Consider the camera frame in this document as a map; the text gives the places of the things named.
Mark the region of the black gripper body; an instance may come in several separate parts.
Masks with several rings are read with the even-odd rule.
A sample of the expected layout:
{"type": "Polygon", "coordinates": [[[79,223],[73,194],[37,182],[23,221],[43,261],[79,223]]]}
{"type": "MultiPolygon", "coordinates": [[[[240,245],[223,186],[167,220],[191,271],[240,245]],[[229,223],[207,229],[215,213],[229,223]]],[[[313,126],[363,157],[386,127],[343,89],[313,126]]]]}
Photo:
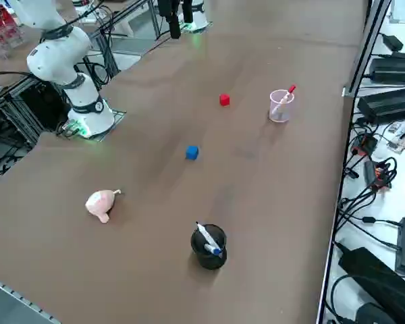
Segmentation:
{"type": "Polygon", "coordinates": [[[160,16],[173,16],[178,12],[180,0],[158,0],[157,5],[160,16]]]}

